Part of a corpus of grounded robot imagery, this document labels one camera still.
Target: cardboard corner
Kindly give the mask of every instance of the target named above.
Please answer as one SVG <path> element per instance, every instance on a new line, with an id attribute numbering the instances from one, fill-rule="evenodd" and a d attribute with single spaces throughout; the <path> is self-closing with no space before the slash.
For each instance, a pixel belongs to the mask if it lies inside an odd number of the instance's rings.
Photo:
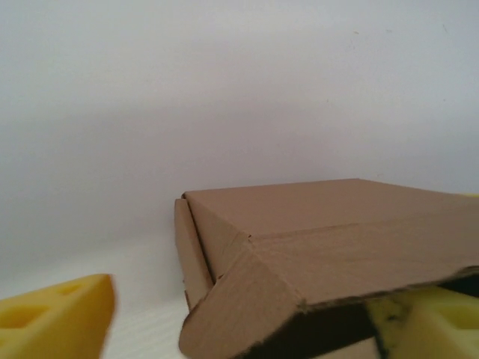
<path id="1" fill-rule="evenodd" d="M 175 241 L 183 270 L 185 294 L 191 310 L 213 287 L 200 240 L 186 200 L 174 204 Z"/>

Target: cardboard box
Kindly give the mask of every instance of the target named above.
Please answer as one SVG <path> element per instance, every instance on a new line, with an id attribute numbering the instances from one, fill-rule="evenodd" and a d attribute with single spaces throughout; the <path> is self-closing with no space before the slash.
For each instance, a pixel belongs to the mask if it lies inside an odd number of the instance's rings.
<path id="1" fill-rule="evenodd" d="M 360 179 L 186 192 L 175 226 L 194 359 L 312 358 L 373 336 L 365 298 L 479 272 L 478 198 Z"/>

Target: box lid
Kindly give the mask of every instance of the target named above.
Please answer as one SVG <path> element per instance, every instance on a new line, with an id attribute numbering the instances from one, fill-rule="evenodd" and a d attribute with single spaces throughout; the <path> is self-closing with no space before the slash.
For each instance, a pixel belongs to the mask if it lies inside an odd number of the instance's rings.
<path id="1" fill-rule="evenodd" d="M 372 334 L 363 298 L 479 265 L 477 198 L 360 179 L 184 197 L 214 282 L 183 325 L 192 358 L 253 352 L 305 313 L 322 313 L 315 350 L 339 348 Z"/>

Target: white backdrop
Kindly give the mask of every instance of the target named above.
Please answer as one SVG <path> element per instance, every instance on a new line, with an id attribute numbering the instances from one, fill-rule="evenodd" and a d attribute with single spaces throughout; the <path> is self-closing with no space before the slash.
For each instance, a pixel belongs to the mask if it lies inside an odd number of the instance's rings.
<path id="1" fill-rule="evenodd" d="M 0 282 L 55 264 L 180 295 L 187 189 L 479 191 L 478 18 L 473 0 L 3 0 Z"/>

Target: yellow sponge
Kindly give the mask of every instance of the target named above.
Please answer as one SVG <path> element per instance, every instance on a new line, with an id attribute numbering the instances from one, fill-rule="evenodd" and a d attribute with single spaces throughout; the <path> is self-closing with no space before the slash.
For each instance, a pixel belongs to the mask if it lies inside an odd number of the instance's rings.
<path id="1" fill-rule="evenodd" d="M 0 301 L 1 359 L 98 359 L 115 311 L 107 274 Z"/>
<path id="2" fill-rule="evenodd" d="M 431 287 L 367 303 L 391 359 L 479 358 L 479 299 Z"/>

